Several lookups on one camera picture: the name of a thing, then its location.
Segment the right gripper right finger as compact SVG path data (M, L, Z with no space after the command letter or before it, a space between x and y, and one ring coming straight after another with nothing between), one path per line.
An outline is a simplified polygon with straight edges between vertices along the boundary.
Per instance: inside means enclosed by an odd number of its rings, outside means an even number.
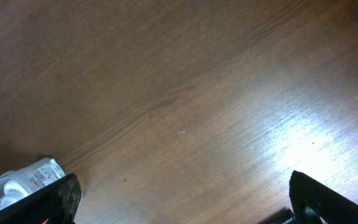
M358 224L358 205L294 170L289 196L296 223Z

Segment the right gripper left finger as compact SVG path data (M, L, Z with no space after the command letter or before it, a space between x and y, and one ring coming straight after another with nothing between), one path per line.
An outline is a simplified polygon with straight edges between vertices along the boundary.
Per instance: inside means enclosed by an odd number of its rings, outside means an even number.
M0 224L74 224L80 200L79 180L68 174L0 210Z

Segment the clear plastic container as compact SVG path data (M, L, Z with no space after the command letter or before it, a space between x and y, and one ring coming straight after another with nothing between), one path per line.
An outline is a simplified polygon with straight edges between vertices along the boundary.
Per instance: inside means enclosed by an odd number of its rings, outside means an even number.
M81 198L77 176L46 157L0 176L0 223L74 223Z

